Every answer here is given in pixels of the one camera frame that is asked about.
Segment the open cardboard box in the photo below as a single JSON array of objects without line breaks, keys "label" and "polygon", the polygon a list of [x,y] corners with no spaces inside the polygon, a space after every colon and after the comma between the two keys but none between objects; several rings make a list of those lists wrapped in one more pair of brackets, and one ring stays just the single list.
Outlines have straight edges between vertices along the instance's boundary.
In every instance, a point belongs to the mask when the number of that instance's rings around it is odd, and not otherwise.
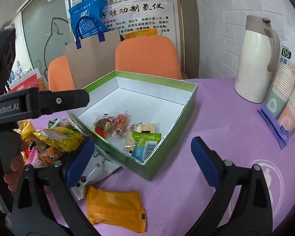
[{"label": "open cardboard box", "polygon": [[[197,84],[153,75],[113,71],[84,88],[90,94],[87,107],[69,111],[71,119],[95,143],[117,161],[151,180],[194,111]],[[157,123],[162,140],[150,156],[141,162],[124,152],[125,137],[104,139],[92,125],[98,115],[127,111],[128,124]]]}]

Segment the orange chair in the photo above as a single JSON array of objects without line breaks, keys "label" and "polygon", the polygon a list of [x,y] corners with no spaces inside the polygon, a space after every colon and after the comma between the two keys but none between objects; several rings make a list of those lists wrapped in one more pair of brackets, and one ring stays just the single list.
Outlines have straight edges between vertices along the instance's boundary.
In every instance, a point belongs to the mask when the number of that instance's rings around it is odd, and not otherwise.
[{"label": "orange chair", "polygon": [[116,49],[116,70],[182,79],[175,46],[160,35],[121,42]]},{"label": "orange chair", "polygon": [[51,91],[75,90],[67,55],[54,59],[48,68],[48,84]]}]

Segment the purple tablecloth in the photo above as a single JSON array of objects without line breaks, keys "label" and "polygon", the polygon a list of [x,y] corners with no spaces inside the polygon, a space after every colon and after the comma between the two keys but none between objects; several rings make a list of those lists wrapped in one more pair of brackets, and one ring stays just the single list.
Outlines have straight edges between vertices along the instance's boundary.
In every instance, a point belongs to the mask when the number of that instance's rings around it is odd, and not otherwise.
[{"label": "purple tablecloth", "polygon": [[[204,211],[214,189],[209,187],[190,151],[191,139],[201,136],[222,159],[237,166],[261,165],[269,188],[273,228],[276,228],[295,203],[295,143],[281,150],[266,122],[258,114],[258,104],[241,98],[234,90],[234,79],[191,79],[198,84],[195,111],[176,147],[151,182],[126,168],[120,168],[95,185],[96,188],[131,192],[138,190],[147,212],[146,236],[184,236]],[[34,120],[37,128],[45,128],[58,113]],[[224,215],[227,222],[236,203],[239,189]],[[59,223],[65,222],[51,201]],[[86,213],[86,203],[79,201]],[[103,236],[132,236],[127,229],[98,224]]]}]

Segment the metal bolt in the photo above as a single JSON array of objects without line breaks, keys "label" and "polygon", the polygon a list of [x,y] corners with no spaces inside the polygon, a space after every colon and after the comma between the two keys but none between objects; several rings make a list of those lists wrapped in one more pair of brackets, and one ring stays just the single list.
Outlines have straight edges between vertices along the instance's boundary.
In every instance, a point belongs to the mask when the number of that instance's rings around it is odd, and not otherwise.
[{"label": "metal bolt", "polygon": [[254,169],[257,170],[257,171],[260,171],[261,170],[261,167],[256,164],[256,165],[254,165]]},{"label": "metal bolt", "polygon": [[225,160],[224,161],[224,164],[227,166],[227,167],[230,167],[233,165],[233,162],[231,160]]},{"label": "metal bolt", "polygon": [[60,160],[55,161],[53,164],[56,168],[60,167],[62,165],[62,162]]},{"label": "metal bolt", "polygon": [[29,170],[31,169],[31,167],[32,167],[32,166],[28,164],[28,165],[25,166],[25,170],[26,170],[26,171],[29,171]]}]

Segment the thermos handle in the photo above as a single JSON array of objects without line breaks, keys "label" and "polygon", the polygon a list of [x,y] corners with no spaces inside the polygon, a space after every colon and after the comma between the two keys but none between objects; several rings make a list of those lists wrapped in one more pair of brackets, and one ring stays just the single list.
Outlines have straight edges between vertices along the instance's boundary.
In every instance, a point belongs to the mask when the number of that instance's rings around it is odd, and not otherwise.
[{"label": "thermos handle", "polygon": [[277,70],[277,64],[279,61],[280,56],[280,49],[281,49],[281,43],[280,38],[277,32],[272,29],[269,26],[264,26],[264,30],[266,34],[268,34],[273,39],[273,51],[272,51],[272,58],[270,60],[270,63],[268,64],[268,71],[269,72],[276,72]]}]

